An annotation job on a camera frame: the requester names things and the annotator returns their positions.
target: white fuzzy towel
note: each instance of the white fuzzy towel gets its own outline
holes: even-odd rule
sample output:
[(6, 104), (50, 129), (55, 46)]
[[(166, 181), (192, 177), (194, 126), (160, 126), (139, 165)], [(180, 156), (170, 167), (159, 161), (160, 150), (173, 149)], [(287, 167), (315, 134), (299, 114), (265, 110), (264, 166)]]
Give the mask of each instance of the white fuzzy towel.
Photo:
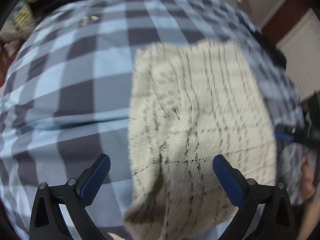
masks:
[(137, 52), (129, 147), (134, 192), (124, 222), (137, 240), (183, 239), (235, 214), (212, 171), (217, 154), (274, 185), (269, 114), (233, 42)]

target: human hand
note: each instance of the human hand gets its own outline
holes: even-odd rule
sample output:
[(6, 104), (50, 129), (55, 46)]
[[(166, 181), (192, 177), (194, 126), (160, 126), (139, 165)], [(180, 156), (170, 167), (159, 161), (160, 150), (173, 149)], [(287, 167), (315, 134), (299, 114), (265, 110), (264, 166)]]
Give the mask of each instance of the human hand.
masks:
[(316, 192), (316, 189), (312, 184), (314, 180), (314, 172), (308, 165), (306, 156), (301, 158), (301, 163), (302, 178), (300, 182), (300, 194), (303, 199), (308, 199)]

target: blue plaid fabric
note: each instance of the blue plaid fabric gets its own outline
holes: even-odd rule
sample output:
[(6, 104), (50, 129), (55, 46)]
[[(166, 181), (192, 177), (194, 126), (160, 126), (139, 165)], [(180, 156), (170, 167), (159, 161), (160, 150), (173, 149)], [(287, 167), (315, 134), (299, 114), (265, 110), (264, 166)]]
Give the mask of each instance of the blue plaid fabric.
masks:
[[(89, 16), (98, 20), (82, 25)], [(273, 124), (303, 125), (285, 70), (272, 64), (246, 25), (259, 31), (246, 14), (218, 0), (84, 0), (42, 21), (10, 67), (0, 101), (0, 197), (18, 235), (28, 239), (41, 182), (64, 184), (106, 153), (111, 170), (87, 212), (107, 239), (108, 232), (131, 239), (122, 225), (132, 197), (127, 142), (132, 65), (136, 49), (150, 43), (238, 42)], [(296, 202), (303, 151), (297, 145), (283, 148), (279, 143), (278, 177)]]

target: blue gripper pad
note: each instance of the blue gripper pad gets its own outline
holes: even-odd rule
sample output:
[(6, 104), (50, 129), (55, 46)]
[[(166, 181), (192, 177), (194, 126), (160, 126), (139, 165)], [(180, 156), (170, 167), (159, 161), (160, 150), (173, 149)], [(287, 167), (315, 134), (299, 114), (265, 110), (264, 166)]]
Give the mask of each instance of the blue gripper pad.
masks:
[(244, 202), (244, 192), (234, 178), (235, 171), (238, 171), (240, 176), (242, 176), (240, 171), (232, 168), (223, 155), (216, 155), (213, 158), (212, 167), (231, 204), (241, 208)]
[(89, 169), (92, 169), (92, 172), (79, 192), (81, 202), (84, 206), (90, 206), (92, 204), (111, 168), (111, 161), (108, 155), (103, 154), (103, 156), (100, 155), (99, 158)]

